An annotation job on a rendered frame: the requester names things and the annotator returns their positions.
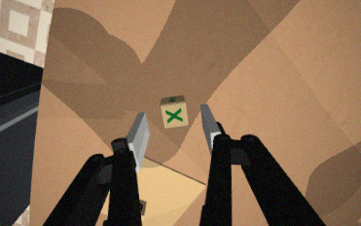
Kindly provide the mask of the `beige flat mat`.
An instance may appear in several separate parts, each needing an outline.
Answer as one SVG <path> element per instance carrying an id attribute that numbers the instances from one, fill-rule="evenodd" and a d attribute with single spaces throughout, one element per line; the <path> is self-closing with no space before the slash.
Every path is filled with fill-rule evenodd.
<path id="1" fill-rule="evenodd" d="M 146 156 L 137 180 L 139 200 L 147 202 L 142 226 L 173 226 L 206 186 Z"/>

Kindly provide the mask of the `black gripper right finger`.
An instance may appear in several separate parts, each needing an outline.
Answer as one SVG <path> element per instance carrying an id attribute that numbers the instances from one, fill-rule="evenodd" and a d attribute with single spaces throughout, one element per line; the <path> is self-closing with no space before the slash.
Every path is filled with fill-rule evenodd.
<path id="1" fill-rule="evenodd" d="M 232 165 L 241 166 L 269 226 L 326 226 L 259 137 L 231 139 L 208 104 L 200 112 L 211 162 L 199 226 L 233 226 Z"/>

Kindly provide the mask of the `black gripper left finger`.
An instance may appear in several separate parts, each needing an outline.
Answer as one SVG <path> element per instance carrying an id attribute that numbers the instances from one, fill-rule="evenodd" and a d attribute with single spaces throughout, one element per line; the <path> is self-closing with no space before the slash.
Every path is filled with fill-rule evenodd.
<path id="1" fill-rule="evenodd" d="M 138 113 L 127 136 L 111 142 L 112 156 L 94 154 L 87 159 L 43 226 L 95 226 L 109 191 L 108 217 L 102 226 L 142 226 L 136 172 L 149 136 L 146 113 Z"/>

